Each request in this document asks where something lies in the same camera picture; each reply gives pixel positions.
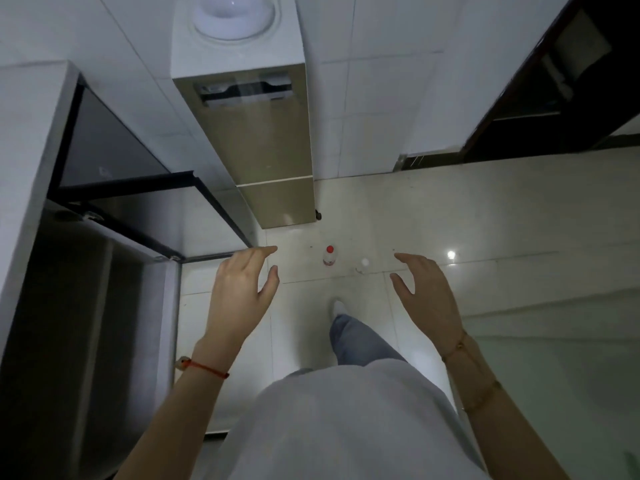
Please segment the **person's right hand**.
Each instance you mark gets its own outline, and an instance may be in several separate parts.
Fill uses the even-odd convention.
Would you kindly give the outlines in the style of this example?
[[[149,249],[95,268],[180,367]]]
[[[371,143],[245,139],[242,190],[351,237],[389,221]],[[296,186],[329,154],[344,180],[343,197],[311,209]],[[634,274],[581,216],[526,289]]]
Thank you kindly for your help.
[[[463,348],[466,336],[450,284],[437,263],[421,255],[396,252],[395,258],[412,274],[415,309],[412,322],[433,343],[443,362]]]

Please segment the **person's left hand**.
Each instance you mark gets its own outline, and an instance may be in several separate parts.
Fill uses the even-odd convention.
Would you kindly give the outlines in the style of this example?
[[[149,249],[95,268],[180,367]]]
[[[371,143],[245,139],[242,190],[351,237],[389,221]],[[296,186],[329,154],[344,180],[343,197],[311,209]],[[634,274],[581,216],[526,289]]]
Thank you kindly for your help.
[[[277,246],[238,251],[220,264],[211,293],[203,337],[192,359],[219,374],[227,373],[242,345],[267,310],[258,304],[259,276]]]

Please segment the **person's left forearm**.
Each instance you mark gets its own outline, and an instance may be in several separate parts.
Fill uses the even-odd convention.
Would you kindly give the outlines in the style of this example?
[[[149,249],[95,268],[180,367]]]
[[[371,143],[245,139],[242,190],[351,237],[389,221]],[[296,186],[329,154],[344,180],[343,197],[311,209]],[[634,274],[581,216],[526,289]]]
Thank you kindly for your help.
[[[189,480],[224,380],[192,358],[114,480]]]

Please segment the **person's right forearm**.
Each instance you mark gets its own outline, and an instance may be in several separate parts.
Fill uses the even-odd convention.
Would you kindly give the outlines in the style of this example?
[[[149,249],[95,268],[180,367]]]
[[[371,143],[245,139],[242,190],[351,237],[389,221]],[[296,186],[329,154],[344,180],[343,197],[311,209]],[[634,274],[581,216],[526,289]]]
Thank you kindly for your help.
[[[494,375],[475,340],[444,362],[492,480],[570,480]]]

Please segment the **person's blue jeans leg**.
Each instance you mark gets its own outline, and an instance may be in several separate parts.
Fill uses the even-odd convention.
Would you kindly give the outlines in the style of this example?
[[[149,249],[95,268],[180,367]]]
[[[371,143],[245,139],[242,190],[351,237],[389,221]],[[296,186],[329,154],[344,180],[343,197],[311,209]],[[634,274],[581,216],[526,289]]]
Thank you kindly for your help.
[[[377,360],[406,361],[371,327],[348,314],[334,318],[330,343],[338,365],[365,367]]]

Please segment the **person's white shirt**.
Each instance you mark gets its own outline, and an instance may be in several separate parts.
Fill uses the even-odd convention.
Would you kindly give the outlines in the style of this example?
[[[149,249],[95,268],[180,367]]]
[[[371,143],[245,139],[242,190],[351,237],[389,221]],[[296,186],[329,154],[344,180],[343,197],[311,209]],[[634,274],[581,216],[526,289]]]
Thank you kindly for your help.
[[[490,480],[443,391],[377,360],[286,377],[231,428],[207,480]]]

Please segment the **open black cabinet door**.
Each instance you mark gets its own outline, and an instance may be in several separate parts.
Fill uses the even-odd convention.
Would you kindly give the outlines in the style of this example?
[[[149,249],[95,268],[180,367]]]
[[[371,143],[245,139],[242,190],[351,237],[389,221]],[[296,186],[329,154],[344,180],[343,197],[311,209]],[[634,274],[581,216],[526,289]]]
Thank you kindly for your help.
[[[171,172],[78,76],[47,198],[96,231],[160,261],[228,258],[259,243],[238,191],[217,198]]]

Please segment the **gold water dispenser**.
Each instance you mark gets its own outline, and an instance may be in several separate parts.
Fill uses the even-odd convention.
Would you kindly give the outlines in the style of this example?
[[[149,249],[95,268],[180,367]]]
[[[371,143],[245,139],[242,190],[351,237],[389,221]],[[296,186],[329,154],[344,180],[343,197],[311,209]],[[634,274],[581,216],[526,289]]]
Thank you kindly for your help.
[[[273,0],[262,34],[210,39],[178,0],[170,74],[222,165],[263,229],[303,225],[317,210],[307,67],[296,0]]]

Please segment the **grey kitchen cabinet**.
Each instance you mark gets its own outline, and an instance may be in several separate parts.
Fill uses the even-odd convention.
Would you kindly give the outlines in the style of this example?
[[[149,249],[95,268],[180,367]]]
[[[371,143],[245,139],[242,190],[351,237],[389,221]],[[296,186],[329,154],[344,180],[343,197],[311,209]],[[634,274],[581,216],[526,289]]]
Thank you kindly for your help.
[[[0,480],[107,480],[168,395],[180,265],[47,198],[78,70],[0,68]]]

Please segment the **white water bottle top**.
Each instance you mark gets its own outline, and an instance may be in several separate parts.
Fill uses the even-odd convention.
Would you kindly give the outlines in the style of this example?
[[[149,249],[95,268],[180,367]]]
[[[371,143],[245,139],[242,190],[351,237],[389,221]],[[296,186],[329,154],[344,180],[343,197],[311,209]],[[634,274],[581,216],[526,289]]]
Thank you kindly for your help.
[[[210,39],[240,41],[268,30],[275,15],[273,0],[195,0],[193,23]]]

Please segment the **dark wooden door frame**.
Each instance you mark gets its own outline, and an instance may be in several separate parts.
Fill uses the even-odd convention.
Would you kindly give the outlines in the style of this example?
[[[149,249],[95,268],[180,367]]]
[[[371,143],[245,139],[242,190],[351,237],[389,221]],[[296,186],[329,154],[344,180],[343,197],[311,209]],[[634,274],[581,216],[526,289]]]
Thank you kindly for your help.
[[[570,0],[460,151],[464,163],[640,147],[640,0]]]

